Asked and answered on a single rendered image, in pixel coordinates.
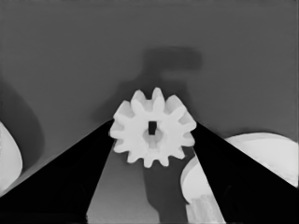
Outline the large thick white disc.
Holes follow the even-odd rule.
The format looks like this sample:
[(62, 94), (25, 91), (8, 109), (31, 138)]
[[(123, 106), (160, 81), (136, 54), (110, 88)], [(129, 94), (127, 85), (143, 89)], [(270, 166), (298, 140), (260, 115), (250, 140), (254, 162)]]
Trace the large thick white disc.
[(0, 121), (0, 194), (21, 175), (22, 157), (10, 131)]

